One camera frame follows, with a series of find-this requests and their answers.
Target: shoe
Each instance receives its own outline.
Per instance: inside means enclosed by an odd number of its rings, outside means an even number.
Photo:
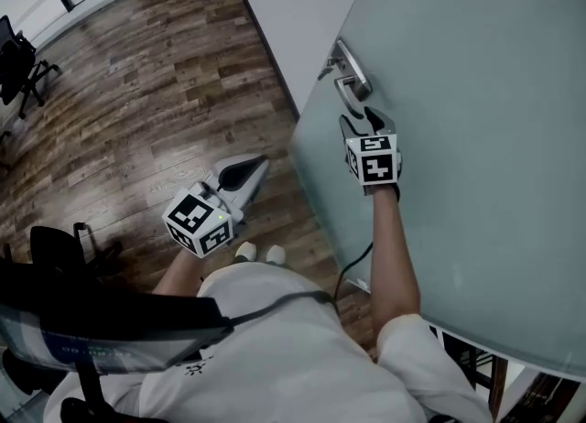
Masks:
[[[256,246],[252,243],[243,243],[236,251],[236,256],[246,257],[248,262],[256,260]]]
[[[266,253],[266,262],[276,266],[283,266],[287,260],[285,249],[280,245],[273,245]]]

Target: chair base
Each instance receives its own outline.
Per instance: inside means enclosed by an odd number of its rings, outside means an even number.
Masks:
[[[41,67],[44,67],[45,70],[39,72]],[[37,83],[40,80],[42,80],[45,77],[45,75],[47,75],[50,71],[56,71],[59,75],[62,74],[61,68],[59,68],[57,65],[49,65],[49,63],[46,60],[41,60],[37,64],[33,76],[27,79],[27,82],[23,86],[22,90],[20,90],[23,94],[25,94],[25,97],[23,98],[22,103],[20,104],[20,111],[18,112],[18,117],[20,117],[21,120],[25,120],[25,106],[27,105],[28,96],[31,93],[37,99],[38,107],[42,107],[43,105],[45,105],[45,101],[38,94]]]

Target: metal door handle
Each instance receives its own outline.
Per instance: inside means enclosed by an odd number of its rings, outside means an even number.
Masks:
[[[338,78],[337,80],[333,81],[336,90],[338,90],[338,94],[342,98],[342,101],[346,106],[346,109],[348,109],[348,111],[350,112],[350,114],[352,114],[357,119],[364,119],[364,116],[362,114],[354,110],[352,102],[350,101],[350,97],[348,96],[348,92],[346,91],[346,86],[352,86],[355,83],[356,77],[352,75],[342,76],[341,78]]]

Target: chair backrest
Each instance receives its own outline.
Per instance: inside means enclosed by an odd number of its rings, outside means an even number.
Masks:
[[[0,96],[8,105],[18,95],[35,66],[35,48],[15,35],[8,16],[0,17]]]

